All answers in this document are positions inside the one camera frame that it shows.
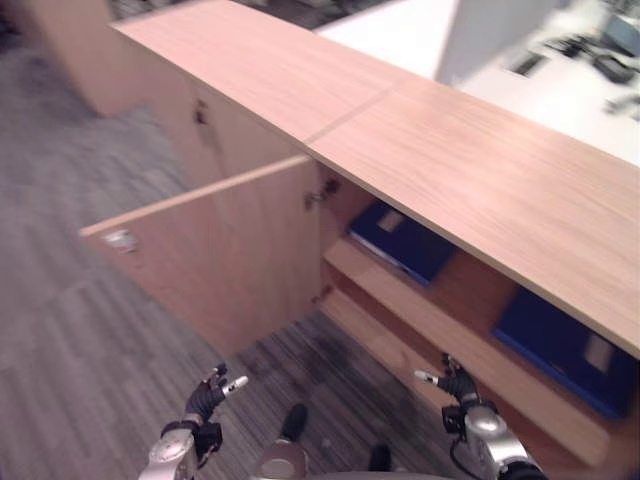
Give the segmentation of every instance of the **cabinet shelf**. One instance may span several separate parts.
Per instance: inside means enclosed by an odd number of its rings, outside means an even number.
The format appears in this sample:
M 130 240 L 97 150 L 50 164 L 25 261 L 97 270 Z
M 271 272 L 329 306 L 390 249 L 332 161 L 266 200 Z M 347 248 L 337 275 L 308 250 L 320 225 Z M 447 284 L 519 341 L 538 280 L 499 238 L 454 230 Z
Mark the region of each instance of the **cabinet shelf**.
M 410 279 L 346 239 L 338 240 L 324 259 L 420 337 L 454 354 L 482 385 L 567 451 L 588 465 L 601 464 L 611 441 L 608 422 L 568 400 L 543 373 L 523 368 L 514 361 L 516 354 L 510 357 L 492 345 L 488 331 L 477 333 L 486 329 L 492 315 L 492 321 L 498 318 L 515 286 L 462 255 L 429 289 L 416 288 Z M 456 302 L 463 294 L 464 301 Z M 491 301 L 483 303 L 482 297 Z M 474 310 L 478 320 L 470 326 L 467 320 Z
M 391 330 L 378 322 L 348 294 L 332 290 L 322 301 L 321 311 L 340 328 L 358 339 L 369 354 L 389 369 L 398 379 L 435 408 L 451 404 L 453 399 L 443 391 L 416 379 L 416 369 L 438 371 L 422 355 L 412 349 Z

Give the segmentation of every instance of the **blue folder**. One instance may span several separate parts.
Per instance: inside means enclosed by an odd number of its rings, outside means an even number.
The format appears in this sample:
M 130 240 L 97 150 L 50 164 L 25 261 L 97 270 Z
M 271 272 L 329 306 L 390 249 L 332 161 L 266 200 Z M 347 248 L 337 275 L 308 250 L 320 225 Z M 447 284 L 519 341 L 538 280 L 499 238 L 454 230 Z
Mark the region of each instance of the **blue folder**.
M 356 218 L 349 226 L 349 234 L 421 285 L 433 281 L 456 249 L 451 242 L 382 201 Z
M 520 288 L 494 333 L 603 415 L 629 413 L 638 361 L 546 300 Z

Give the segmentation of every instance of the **wooden countertop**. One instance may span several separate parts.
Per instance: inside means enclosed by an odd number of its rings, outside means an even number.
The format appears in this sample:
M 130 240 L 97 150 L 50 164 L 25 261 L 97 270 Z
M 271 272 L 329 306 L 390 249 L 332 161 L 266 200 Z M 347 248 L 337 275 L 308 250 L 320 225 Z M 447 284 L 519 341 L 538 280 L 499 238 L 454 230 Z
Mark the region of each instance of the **wooden countertop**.
M 640 357 L 640 170 L 226 0 L 116 28 Z
M 310 148 L 640 357 L 640 170 L 415 78 Z
M 226 0 L 196 0 L 114 28 L 301 142 L 409 76 Z

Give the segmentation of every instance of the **black shoe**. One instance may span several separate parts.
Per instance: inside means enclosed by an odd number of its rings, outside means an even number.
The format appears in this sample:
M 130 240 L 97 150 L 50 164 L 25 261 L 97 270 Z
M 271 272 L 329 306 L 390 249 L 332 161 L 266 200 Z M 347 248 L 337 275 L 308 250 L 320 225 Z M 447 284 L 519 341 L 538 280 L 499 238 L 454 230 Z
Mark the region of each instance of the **black shoe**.
M 371 459 L 369 460 L 370 472 L 390 472 L 391 471 L 391 450 L 384 443 L 379 443 L 371 449 Z
M 302 436 L 306 424 L 307 407 L 302 403 L 298 403 L 287 413 L 287 418 L 284 419 L 282 430 L 280 431 L 280 438 L 290 442 L 297 442 Z

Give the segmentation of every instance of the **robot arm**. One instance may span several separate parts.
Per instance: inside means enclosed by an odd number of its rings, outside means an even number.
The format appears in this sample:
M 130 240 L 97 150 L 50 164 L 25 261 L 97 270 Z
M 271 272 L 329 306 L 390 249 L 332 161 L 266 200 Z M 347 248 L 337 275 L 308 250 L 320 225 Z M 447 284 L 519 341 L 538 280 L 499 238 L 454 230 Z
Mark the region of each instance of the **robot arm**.
M 450 450 L 456 466 L 477 480 L 547 480 L 496 406 L 480 398 L 471 375 L 451 355 L 444 354 L 443 359 L 445 376 L 438 377 L 421 370 L 416 370 L 415 376 L 438 386 L 458 401 L 458 405 L 442 409 L 445 430 L 458 435 Z M 469 472 L 456 459 L 455 448 L 463 441 L 480 461 L 481 476 Z
M 191 480 L 209 456 L 222 445 L 219 423 L 209 423 L 213 410 L 249 379 L 240 377 L 227 384 L 224 364 L 191 393 L 180 421 L 164 427 L 149 452 L 149 464 L 139 480 Z

